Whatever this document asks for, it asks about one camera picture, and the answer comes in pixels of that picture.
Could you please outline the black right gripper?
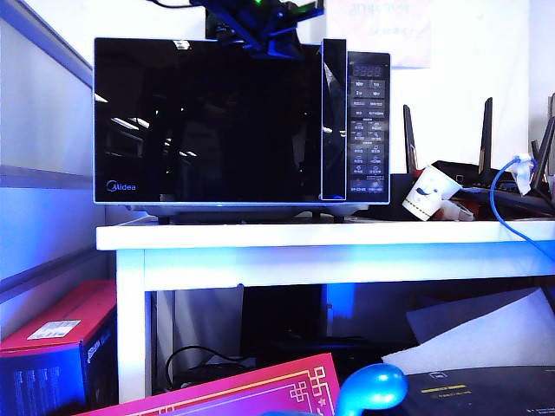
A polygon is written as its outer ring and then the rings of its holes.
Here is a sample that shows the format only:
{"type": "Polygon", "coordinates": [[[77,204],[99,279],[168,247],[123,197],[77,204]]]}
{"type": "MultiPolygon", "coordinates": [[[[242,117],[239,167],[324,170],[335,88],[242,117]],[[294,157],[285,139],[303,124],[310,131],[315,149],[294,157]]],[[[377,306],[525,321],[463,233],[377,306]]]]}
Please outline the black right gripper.
{"type": "Polygon", "coordinates": [[[302,45],[297,41],[274,39],[269,47],[264,31],[270,14],[271,8],[267,7],[223,8],[221,18],[235,35],[248,43],[245,52],[254,59],[302,58],[302,45]]]}

